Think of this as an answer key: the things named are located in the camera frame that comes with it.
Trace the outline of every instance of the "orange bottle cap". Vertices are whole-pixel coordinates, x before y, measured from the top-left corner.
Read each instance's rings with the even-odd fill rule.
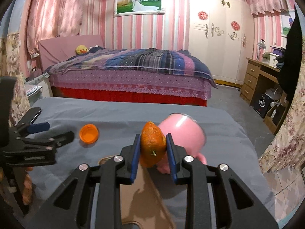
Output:
[[[93,124],[87,124],[79,131],[79,137],[84,143],[92,144],[99,138],[99,131]]]

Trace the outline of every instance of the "cup rim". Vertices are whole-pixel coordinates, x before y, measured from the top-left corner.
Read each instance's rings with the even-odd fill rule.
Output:
[[[203,135],[204,135],[204,143],[203,143],[203,146],[205,146],[205,143],[206,143],[206,133],[205,133],[205,131],[203,130],[203,128],[201,127],[201,125],[199,125],[199,123],[198,123],[192,116],[189,116],[188,114],[183,114],[183,113],[171,113],[169,116],[174,115],[174,114],[185,115],[185,116],[187,116],[188,118],[190,118],[192,121],[194,121],[194,122],[200,127],[200,129],[202,130],[202,133],[203,133]]]

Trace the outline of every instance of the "silver bolt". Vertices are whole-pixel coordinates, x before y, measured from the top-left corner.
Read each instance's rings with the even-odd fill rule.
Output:
[[[194,158],[192,157],[192,156],[186,156],[186,157],[184,157],[184,161],[186,161],[186,162],[193,162],[194,161]]]
[[[79,170],[81,171],[84,171],[86,169],[88,169],[88,165],[87,164],[81,164],[79,167],[78,167]]]
[[[115,156],[115,157],[113,158],[113,160],[114,160],[115,162],[122,162],[122,161],[123,161],[123,157],[122,157],[122,156]]]
[[[221,169],[222,171],[226,171],[226,170],[229,169],[229,166],[227,166],[226,164],[221,164],[221,165],[219,166],[219,169]]]

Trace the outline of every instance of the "red round sticker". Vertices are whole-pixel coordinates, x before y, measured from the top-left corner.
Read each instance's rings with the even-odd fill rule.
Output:
[[[198,13],[198,17],[200,20],[206,20],[206,19],[208,19],[209,15],[205,11],[200,11]]]
[[[238,31],[238,30],[240,29],[240,25],[239,25],[239,23],[236,22],[236,21],[233,21],[233,22],[231,23],[231,26],[232,26],[232,28],[233,28],[235,31]]]

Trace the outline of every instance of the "gray fabric surface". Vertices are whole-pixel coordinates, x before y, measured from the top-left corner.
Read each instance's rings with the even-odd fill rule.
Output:
[[[67,130],[75,132],[74,141],[57,151],[57,164],[35,167],[30,173],[36,185],[30,219],[39,206],[81,163],[90,166],[109,155],[119,154],[122,147],[132,144],[147,121],[159,124],[169,114],[177,112],[192,116],[205,130],[207,143],[202,149],[208,165],[228,164],[248,185],[274,216],[274,197],[260,172],[254,146],[242,127],[225,111],[199,106],[150,103],[97,102],[69,98],[45,98],[34,106],[42,113],[35,123],[49,122],[51,128],[38,137],[51,137]],[[100,132],[96,143],[86,148],[79,140],[79,130],[92,123]],[[174,186],[170,175],[149,170],[170,211],[177,228],[184,228],[186,187]]]

